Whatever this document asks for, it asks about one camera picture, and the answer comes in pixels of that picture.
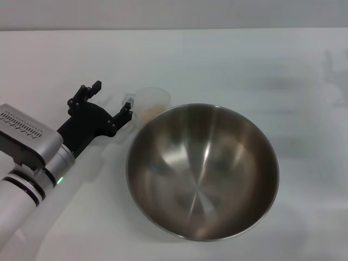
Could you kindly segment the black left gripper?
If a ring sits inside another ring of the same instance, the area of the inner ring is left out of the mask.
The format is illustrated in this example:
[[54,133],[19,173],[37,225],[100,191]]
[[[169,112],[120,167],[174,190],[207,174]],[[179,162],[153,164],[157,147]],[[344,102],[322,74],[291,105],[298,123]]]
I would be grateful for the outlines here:
[[116,135],[133,116],[133,99],[129,98],[120,112],[110,118],[110,114],[96,104],[87,102],[102,88],[97,80],[92,87],[82,85],[67,102],[70,118],[58,129],[63,144],[77,158],[98,136]]

